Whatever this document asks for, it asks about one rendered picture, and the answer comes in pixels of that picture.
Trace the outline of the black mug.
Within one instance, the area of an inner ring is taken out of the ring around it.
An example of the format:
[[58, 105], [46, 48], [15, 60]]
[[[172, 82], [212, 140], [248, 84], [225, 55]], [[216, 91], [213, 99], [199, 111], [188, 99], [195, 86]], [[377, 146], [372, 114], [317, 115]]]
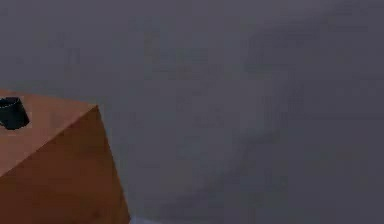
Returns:
[[26, 110], [19, 97], [0, 99], [0, 125], [7, 130], [16, 130], [30, 122]]

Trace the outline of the brown wooden cabinet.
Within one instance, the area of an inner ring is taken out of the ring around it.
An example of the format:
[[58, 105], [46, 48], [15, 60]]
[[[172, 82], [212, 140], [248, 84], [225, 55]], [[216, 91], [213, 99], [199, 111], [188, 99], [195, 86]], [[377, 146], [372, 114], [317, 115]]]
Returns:
[[98, 106], [18, 96], [30, 123], [0, 128], [0, 224], [130, 224]]

